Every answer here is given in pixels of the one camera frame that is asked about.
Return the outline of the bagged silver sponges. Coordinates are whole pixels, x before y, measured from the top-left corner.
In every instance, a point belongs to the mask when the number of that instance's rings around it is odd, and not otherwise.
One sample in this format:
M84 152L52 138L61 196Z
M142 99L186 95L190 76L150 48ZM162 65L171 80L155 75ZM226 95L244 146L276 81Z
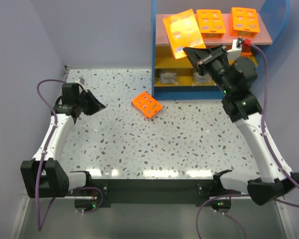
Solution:
M196 84L203 84L203 83L211 82L212 78L208 73L204 75L200 75L197 71L194 71L193 80Z
M158 69L158 82L162 84L177 85L177 70L176 69Z

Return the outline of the orange sponge box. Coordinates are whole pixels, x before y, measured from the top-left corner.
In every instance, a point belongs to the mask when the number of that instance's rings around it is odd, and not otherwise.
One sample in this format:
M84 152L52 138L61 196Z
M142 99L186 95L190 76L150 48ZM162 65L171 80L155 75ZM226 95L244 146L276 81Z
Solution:
M175 59L187 56L185 47L206 48L193 9L165 17L163 23Z
M221 39L226 33L222 12L219 9L198 9L196 19L203 38Z

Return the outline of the orange scrub daddy box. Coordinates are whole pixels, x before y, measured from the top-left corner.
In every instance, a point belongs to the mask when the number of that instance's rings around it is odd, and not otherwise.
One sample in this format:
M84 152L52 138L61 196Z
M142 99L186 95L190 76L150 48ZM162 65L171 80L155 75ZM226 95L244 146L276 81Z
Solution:
M256 9L233 7L229 16L229 35L255 38L260 32Z
M163 106L147 92L140 93L131 103L146 119L151 119L163 108Z

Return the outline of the orange Scrub Daddy box top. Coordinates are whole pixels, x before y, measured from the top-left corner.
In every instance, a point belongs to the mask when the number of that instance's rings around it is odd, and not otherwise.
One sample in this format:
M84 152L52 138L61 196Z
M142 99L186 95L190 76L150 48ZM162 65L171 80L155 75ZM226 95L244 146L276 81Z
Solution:
M229 16L229 35L255 38L260 32L256 9L233 7Z

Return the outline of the orange Scrub Mommy box top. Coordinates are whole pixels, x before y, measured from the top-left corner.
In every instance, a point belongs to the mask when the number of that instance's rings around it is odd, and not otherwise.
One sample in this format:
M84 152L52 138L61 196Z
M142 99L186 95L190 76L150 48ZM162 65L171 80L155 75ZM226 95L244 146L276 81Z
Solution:
M243 57L251 57L251 56L253 56L252 50L251 49L242 50L241 56L243 56Z

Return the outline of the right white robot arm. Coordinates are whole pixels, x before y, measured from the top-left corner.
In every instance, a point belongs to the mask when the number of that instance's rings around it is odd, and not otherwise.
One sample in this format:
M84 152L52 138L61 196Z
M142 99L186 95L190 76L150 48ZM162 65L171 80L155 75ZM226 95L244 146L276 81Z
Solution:
M257 79L254 62L238 56L230 64L222 45L208 49L185 47L183 51L193 68L200 75L209 74L224 94L223 109L247 142L260 173L251 179L232 170L221 171L213 176L215 190L245 193L257 205L263 205L298 186L299 172L283 159L264 121L266 111L250 91Z

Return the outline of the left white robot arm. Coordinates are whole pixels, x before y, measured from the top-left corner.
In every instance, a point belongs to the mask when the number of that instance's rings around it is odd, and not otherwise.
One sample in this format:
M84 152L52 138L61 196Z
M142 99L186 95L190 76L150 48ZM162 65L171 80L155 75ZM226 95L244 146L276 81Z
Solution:
M69 191L87 186L90 175L86 171L66 172L59 163L68 135L81 114L92 116L105 109L84 80L63 83L61 96L49 107L51 118L47 133L31 160L20 167L24 185L30 198L62 198Z

